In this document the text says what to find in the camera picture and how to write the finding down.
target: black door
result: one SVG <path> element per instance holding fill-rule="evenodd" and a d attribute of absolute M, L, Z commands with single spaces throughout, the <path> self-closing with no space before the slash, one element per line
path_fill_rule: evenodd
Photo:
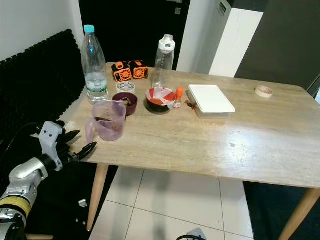
<path fill-rule="evenodd" d="M 82 24 L 95 26 L 106 62 L 144 60 L 154 67 L 159 40 L 173 35 L 177 69 L 190 0 L 79 0 Z"/>

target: white water bottle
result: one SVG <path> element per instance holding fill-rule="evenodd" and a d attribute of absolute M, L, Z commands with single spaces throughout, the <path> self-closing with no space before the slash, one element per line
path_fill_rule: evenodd
<path fill-rule="evenodd" d="M 152 79 L 152 87 L 165 87 L 168 71 L 172 70 L 172 65 L 175 58 L 176 43 L 174 37 L 170 34 L 165 34 L 159 40 L 158 50 L 155 57 L 155 73 Z"/>
<path fill-rule="evenodd" d="M 109 99 L 106 60 L 93 25 L 84 26 L 81 62 L 89 102 L 94 105 Z"/>

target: purple measuring cup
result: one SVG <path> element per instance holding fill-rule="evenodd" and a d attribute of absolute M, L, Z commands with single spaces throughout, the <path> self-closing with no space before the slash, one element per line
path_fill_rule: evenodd
<path fill-rule="evenodd" d="M 85 124 L 86 142 L 92 143 L 94 128 L 105 141 L 119 139 L 124 131 L 127 109 L 123 101 L 104 101 L 92 108 L 92 116 Z"/>

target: table top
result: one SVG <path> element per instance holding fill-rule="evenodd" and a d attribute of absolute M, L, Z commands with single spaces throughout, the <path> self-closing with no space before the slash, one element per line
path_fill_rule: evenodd
<path fill-rule="evenodd" d="M 109 94 L 116 93 L 107 64 Z M 170 71 L 167 86 L 213 84 L 235 107 L 229 118 L 199 119 L 182 106 L 155 115 L 144 106 L 149 79 L 132 80 L 138 97 L 116 141 L 96 137 L 97 147 L 86 161 L 109 165 L 175 171 L 250 182 L 320 188 L 320 105 L 299 86 Z M 257 85 L 273 89 L 271 98 L 255 94 Z M 80 137 L 72 150 L 86 145 L 85 123 L 92 106 L 85 97 L 72 116 Z"/>

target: floor tile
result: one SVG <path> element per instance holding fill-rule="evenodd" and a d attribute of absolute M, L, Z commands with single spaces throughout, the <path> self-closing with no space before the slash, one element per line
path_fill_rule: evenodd
<path fill-rule="evenodd" d="M 105 237 L 107 240 L 124 240 L 126 238 L 133 208 L 118 203 L 105 201 L 90 240 Z"/>
<path fill-rule="evenodd" d="M 145 170 L 135 207 L 223 230 L 217 178 Z"/>
<path fill-rule="evenodd" d="M 176 240 L 196 228 L 200 228 L 208 240 L 225 239 L 223 231 L 135 208 L 126 240 Z"/>
<path fill-rule="evenodd" d="M 224 230 L 253 238 L 244 184 L 240 180 L 220 179 Z"/>
<path fill-rule="evenodd" d="M 225 233 L 225 240 L 253 240 L 253 238 L 245 237 L 245 236 L 239 236 L 236 234 L 232 234 L 229 232 Z"/>
<path fill-rule="evenodd" d="M 106 200 L 134 207 L 144 170 L 119 167 Z"/>

